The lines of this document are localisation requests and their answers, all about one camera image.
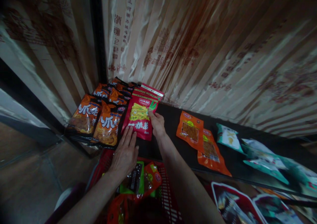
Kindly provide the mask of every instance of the tiled floor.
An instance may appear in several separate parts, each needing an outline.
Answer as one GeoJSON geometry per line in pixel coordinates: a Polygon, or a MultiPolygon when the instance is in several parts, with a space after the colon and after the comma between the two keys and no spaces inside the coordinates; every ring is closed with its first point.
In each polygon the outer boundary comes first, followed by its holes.
{"type": "Polygon", "coordinates": [[[0,135],[0,223],[44,223],[60,194],[78,182],[87,183],[98,161],[66,143],[40,153],[35,141],[23,134],[13,130],[0,135]]]}

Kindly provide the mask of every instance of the orange snack bag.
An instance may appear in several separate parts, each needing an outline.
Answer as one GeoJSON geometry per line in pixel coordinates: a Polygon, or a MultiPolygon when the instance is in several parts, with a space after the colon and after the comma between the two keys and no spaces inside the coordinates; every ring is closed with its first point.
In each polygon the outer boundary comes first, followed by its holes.
{"type": "Polygon", "coordinates": [[[182,111],[176,136],[186,141],[192,148],[203,147],[204,121],[182,111]]]}
{"type": "Polygon", "coordinates": [[[204,152],[202,153],[198,151],[198,163],[209,169],[232,177],[225,165],[225,160],[220,154],[219,148],[211,131],[207,129],[203,130],[203,141],[203,146],[199,150],[203,149],[204,152]]]}

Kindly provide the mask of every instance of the red shopping basket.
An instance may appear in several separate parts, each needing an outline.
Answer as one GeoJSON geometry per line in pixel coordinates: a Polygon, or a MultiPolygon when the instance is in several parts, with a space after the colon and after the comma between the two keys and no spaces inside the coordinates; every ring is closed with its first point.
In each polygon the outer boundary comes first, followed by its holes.
{"type": "MultiPolygon", "coordinates": [[[[87,190],[90,190],[91,187],[94,186],[98,182],[102,174],[108,171],[112,162],[113,153],[114,153],[114,150],[103,149],[99,159],[99,163],[95,167],[93,174],[89,180],[87,190]]],[[[145,159],[142,157],[138,157],[138,161],[143,161],[144,165],[147,165],[150,162],[152,162],[152,160],[145,159]]],[[[153,161],[153,162],[157,166],[158,171],[162,177],[162,185],[160,188],[160,200],[162,203],[162,207],[165,210],[166,217],[168,218],[169,222],[172,224],[183,223],[181,213],[178,210],[177,202],[172,192],[169,179],[167,177],[165,166],[162,162],[157,162],[157,161],[153,161]]]]}

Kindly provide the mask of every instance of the satin curtain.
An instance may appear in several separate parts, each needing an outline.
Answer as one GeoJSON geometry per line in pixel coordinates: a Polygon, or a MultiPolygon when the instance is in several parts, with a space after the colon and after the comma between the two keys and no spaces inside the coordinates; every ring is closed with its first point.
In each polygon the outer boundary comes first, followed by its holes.
{"type": "Polygon", "coordinates": [[[109,79],[285,137],[317,132],[316,0],[102,0],[109,79]]]}
{"type": "Polygon", "coordinates": [[[62,123],[98,84],[89,0],[9,0],[0,57],[62,123]]]}

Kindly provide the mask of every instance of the red snack bag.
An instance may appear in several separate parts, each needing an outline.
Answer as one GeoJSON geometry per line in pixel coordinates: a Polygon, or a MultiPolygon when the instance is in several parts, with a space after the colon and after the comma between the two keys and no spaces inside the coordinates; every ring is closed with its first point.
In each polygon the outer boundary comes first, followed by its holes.
{"type": "Polygon", "coordinates": [[[203,152],[204,121],[182,111],[176,136],[186,141],[192,148],[203,152]]]}
{"type": "Polygon", "coordinates": [[[68,133],[80,134],[90,140],[94,132],[97,116],[100,112],[100,102],[94,96],[85,94],[79,107],[68,122],[68,133]]]}
{"type": "Polygon", "coordinates": [[[151,87],[151,86],[149,86],[149,85],[147,85],[145,83],[142,83],[141,88],[144,88],[144,89],[156,94],[157,98],[158,98],[158,101],[160,101],[163,98],[163,96],[164,96],[164,93],[162,91],[157,90],[157,89],[155,89],[155,88],[153,88],[153,87],[151,87]]]}
{"type": "Polygon", "coordinates": [[[102,146],[115,149],[118,141],[118,125],[126,106],[104,100],[101,103],[101,114],[90,144],[94,145],[99,142],[103,144],[102,146]]]}
{"type": "Polygon", "coordinates": [[[157,104],[157,99],[133,93],[124,119],[122,132],[126,126],[133,126],[133,131],[137,132],[137,137],[143,140],[151,140],[152,123],[148,115],[148,109],[155,113],[157,104]]]}
{"type": "Polygon", "coordinates": [[[108,90],[108,85],[99,83],[98,87],[95,89],[95,91],[92,94],[98,97],[108,97],[110,94],[108,90]]]}
{"type": "Polygon", "coordinates": [[[225,175],[232,177],[231,173],[228,171],[225,160],[220,154],[219,148],[215,142],[215,139],[211,131],[203,130],[203,147],[198,148],[198,163],[225,175]]]}

